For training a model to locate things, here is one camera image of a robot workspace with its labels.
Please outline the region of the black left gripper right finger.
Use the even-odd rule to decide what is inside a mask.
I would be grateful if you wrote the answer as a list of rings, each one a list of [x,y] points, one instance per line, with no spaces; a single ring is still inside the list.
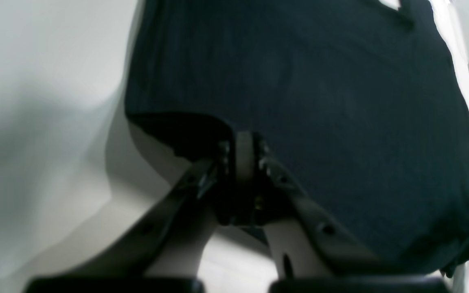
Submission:
[[[447,293],[441,278],[384,262],[318,206],[255,132],[234,140],[237,226],[264,230],[279,279],[271,293]]]

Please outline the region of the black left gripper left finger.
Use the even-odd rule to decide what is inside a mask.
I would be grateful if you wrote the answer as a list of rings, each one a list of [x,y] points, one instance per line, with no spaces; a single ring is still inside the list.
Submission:
[[[106,250],[82,265],[32,280],[26,293],[204,293],[197,271],[218,226],[213,197],[229,179],[232,147],[218,145]]]

